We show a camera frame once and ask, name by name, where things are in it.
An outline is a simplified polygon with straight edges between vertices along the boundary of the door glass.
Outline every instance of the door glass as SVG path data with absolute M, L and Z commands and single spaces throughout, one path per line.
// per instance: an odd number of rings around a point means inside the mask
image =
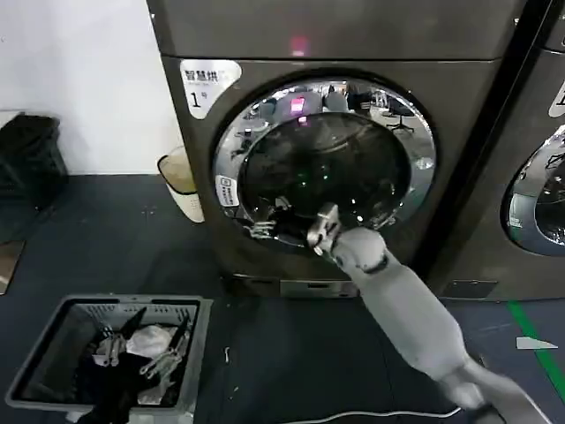
M 390 130 L 336 112 L 297 117 L 263 136 L 248 155 L 239 190 L 254 221 L 280 209 L 314 218 L 333 202 L 345 225 L 374 228 L 393 215 L 410 180 L 408 156 Z
M 536 203 L 539 230 L 558 245 L 565 246 L 565 163 L 546 181 Z

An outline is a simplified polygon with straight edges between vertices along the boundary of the dryer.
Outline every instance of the dryer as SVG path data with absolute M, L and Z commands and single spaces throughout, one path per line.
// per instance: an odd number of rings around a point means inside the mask
M 148 4 L 225 275 L 251 292 L 324 297 L 356 291 L 300 234 L 269 238 L 273 212 L 310 218 L 337 202 L 410 262 L 524 7 Z
M 486 165 L 427 281 L 442 296 L 565 296 L 565 11 L 546 15 Z

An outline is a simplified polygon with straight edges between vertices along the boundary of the green floor line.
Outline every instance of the green floor line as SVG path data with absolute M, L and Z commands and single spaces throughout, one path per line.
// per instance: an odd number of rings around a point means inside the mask
M 526 337 L 539 339 L 538 332 L 533 327 L 533 324 L 520 304 L 518 302 L 509 302 L 507 306 L 514 320 L 522 329 L 523 334 Z M 557 390 L 561 400 L 565 402 L 565 375 L 563 375 L 563 372 L 557 365 L 553 354 L 548 350 L 537 350 L 535 353 L 538 357 L 539 364 L 546 370 L 546 374 L 555 387 L 555 390 Z

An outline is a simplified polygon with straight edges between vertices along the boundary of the white label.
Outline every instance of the white label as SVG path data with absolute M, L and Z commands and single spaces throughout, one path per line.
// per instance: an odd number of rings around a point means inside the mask
M 233 60 L 185 59 L 180 63 L 188 110 L 204 119 L 218 97 L 241 77 L 241 67 Z
M 522 228 L 522 223 L 520 222 L 520 220 L 518 218 L 514 218 L 514 217 L 510 217 L 510 226 L 512 227 L 517 227 L 517 228 Z
M 555 96 L 554 102 L 551 103 L 549 108 L 550 117 L 560 117 L 565 113 L 565 81 L 561 84 L 561 88 Z
M 222 206 L 238 206 L 237 181 L 223 175 L 215 176 L 215 192 Z

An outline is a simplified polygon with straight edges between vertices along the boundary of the robotic hand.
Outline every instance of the robotic hand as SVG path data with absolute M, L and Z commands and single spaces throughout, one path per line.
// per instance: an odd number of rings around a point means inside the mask
M 333 261 L 359 288 L 365 306 L 396 350 L 426 373 L 477 423 L 551 424 L 512 380 L 480 366 L 467 353 L 459 324 L 424 282 L 367 228 L 345 230 L 335 204 L 318 213 L 308 245 Z

